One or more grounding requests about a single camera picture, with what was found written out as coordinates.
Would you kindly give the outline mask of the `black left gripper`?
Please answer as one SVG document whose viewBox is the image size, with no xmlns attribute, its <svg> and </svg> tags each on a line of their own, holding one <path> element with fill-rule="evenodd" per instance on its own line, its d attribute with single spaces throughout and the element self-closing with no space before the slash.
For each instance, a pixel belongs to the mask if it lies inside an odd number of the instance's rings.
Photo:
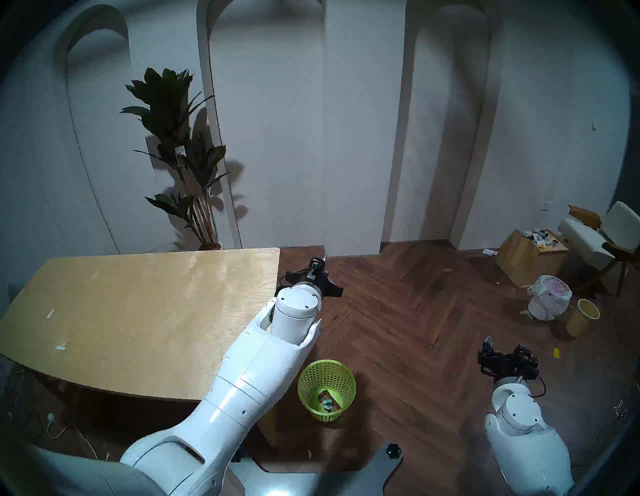
<svg viewBox="0 0 640 496">
<path fill-rule="evenodd" d="M 344 289 L 331 280 L 326 270 L 326 258 L 312 257 L 308 267 L 298 271 L 287 271 L 276 285 L 276 295 L 286 288 L 292 288 L 297 284 L 308 284 L 317 287 L 321 297 L 341 298 Z"/>
</svg>

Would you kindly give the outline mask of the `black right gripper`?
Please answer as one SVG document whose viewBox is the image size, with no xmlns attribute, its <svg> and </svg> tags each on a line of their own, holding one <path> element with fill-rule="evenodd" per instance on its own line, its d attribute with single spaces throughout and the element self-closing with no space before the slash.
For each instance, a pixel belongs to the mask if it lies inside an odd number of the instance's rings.
<svg viewBox="0 0 640 496">
<path fill-rule="evenodd" d="M 477 362 L 481 373 L 493 378 L 494 383 L 509 377 L 521 378 L 525 381 L 535 380 L 540 375 L 538 359 L 529 349 L 519 344 L 513 353 L 496 352 L 492 336 L 484 339 Z"/>
</svg>

